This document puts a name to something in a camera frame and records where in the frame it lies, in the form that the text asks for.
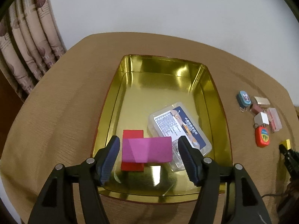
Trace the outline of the white patterned cube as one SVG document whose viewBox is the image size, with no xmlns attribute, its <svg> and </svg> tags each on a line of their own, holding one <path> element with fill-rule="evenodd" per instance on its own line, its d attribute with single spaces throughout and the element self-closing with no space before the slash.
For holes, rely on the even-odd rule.
<svg viewBox="0 0 299 224">
<path fill-rule="evenodd" d="M 259 112 L 253 118 L 254 124 L 257 126 L 269 125 L 268 115 L 265 112 Z"/>
</svg>

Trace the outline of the red tape measure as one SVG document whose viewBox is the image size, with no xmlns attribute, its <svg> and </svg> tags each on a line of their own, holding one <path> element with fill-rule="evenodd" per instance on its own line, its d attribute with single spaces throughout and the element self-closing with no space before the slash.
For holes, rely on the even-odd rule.
<svg viewBox="0 0 299 224">
<path fill-rule="evenodd" d="M 260 148 L 264 148 L 270 144 L 270 136 L 267 128 L 258 126 L 255 129 L 255 142 Z"/>
</svg>

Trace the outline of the silver metallic rectangular case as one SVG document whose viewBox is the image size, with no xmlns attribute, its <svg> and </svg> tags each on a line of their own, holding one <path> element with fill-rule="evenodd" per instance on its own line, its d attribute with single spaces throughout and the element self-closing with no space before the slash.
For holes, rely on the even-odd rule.
<svg viewBox="0 0 299 224">
<path fill-rule="evenodd" d="M 264 97 L 254 96 L 253 101 L 257 105 L 259 105 L 259 107 L 262 107 L 262 108 L 266 108 L 266 107 L 269 107 L 271 105 L 270 101 L 267 98 L 264 98 Z"/>
</svg>

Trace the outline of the brown tablecloth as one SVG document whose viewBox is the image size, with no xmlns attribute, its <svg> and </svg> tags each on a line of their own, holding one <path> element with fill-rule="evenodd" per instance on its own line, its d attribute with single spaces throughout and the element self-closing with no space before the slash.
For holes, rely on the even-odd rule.
<svg viewBox="0 0 299 224">
<path fill-rule="evenodd" d="M 203 43 L 171 36 L 114 32 L 82 39 L 48 71 L 24 102 L 9 131 L 1 179 L 20 218 L 28 221 L 38 193 L 58 163 L 75 165 L 91 154 L 98 119 L 124 55 L 154 55 L 206 65 L 228 120 L 233 160 L 243 164 L 261 194 L 284 187 L 278 145 L 255 145 L 250 115 L 240 112 L 240 90 L 264 95 L 279 110 L 280 141 L 298 148 L 298 118 L 287 90 L 246 61 Z"/>
</svg>

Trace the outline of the clear box with red insert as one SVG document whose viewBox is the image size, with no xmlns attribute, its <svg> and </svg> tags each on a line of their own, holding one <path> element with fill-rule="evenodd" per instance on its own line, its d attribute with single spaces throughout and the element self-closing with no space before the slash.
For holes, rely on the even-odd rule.
<svg viewBox="0 0 299 224">
<path fill-rule="evenodd" d="M 266 113 L 268 115 L 268 120 L 270 123 L 270 128 L 272 132 L 277 132 L 282 129 L 282 123 L 279 118 L 278 112 L 276 108 L 268 108 L 266 110 Z"/>
</svg>

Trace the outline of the patterned beige curtain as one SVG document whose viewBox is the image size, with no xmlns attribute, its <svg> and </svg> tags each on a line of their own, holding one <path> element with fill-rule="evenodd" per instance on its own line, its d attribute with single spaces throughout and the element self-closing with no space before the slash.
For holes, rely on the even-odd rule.
<svg viewBox="0 0 299 224">
<path fill-rule="evenodd" d="M 1 73 L 22 101 L 65 52 L 50 0 L 1 0 Z"/>
</svg>

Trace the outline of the dark wooden door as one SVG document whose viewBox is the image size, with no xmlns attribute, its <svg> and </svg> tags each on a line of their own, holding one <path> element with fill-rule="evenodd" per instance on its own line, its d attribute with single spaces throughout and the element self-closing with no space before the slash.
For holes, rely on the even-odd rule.
<svg viewBox="0 0 299 224">
<path fill-rule="evenodd" d="M 0 151 L 3 154 L 4 146 L 9 130 L 19 110 L 23 105 L 22 100 L 13 90 L 5 76 L 1 72 L 0 82 Z"/>
</svg>

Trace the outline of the pink lipstick tube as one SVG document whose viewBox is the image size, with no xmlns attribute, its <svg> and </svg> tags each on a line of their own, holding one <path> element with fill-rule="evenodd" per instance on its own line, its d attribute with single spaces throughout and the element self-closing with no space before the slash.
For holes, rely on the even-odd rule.
<svg viewBox="0 0 299 224">
<path fill-rule="evenodd" d="M 250 112 L 254 115 L 257 115 L 261 112 L 265 112 L 263 108 L 261 108 L 258 104 L 251 104 L 250 107 Z"/>
</svg>

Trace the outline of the teal small tape measure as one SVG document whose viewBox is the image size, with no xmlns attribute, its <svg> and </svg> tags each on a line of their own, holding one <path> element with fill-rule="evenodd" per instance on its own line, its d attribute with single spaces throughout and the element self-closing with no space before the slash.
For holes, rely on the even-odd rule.
<svg viewBox="0 0 299 224">
<path fill-rule="evenodd" d="M 236 98 L 241 108 L 246 108 L 251 105 L 251 99 L 246 91 L 239 91 Z"/>
</svg>

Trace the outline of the clear box with blue label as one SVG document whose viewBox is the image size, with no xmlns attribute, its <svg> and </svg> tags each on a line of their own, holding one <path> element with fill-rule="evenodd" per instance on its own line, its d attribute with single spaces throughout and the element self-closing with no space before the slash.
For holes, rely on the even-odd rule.
<svg viewBox="0 0 299 224">
<path fill-rule="evenodd" d="M 189 144 L 204 156 L 212 151 L 210 140 L 181 102 L 150 114 L 147 128 L 153 137 L 171 137 L 173 160 L 170 167 L 173 172 L 185 170 L 178 150 L 178 139 L 181 136 L 185 136 Z"/>
</svg>

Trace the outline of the gold toffee tin box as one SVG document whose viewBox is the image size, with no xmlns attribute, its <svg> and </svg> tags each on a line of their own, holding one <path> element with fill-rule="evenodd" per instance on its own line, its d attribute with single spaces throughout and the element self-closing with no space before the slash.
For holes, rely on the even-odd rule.
<svg viewBox="0 0 299 224">
<path fill-rule="evenodd" d="M 144 203 L 194 201 L 200 189 L 187 176 L 177 142 L 189 143 L 219 165 L 231 166 L 232 153 L 223 105 L 204 64 L 174 58 L 126 55 L 112 79 L 96 133 L 94 151 L 125 130 L 145 138 L 172 138 L 170 163 L 147 163 L 124 171 L 117 157 L 103 196 Z"/>
</svg>

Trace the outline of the red flat block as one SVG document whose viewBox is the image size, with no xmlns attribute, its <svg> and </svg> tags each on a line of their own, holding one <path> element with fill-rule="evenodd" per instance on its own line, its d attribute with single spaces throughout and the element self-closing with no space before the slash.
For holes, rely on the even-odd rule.
<svg viewBox="0 0 299 224">
<path fill-rule="evenodd" d="M 125 139 L 138 139 L 143 138 L 143 130 L 123 130 L 123 140 Z M 129 171 L 129 172 L 143 172 L 144 171 L 144 163 L 136 163 L 136 162 L 125 162 L 123 160 L 123 156 L 126 153 L 122 150 L 122 162 L 121 162 L 121 171 Z"/>
</svg>

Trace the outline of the pink rectangular block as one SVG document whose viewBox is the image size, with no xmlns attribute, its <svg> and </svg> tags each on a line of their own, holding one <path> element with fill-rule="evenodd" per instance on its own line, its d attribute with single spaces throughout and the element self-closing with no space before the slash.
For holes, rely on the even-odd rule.
<svg viewBox="0 0 299 224">
<path fill-rule="evenodd" d="M 168 163 L 173 160 L 171 137 L 124 139 L 122 161 L 132 163 Z"/>
</svg>

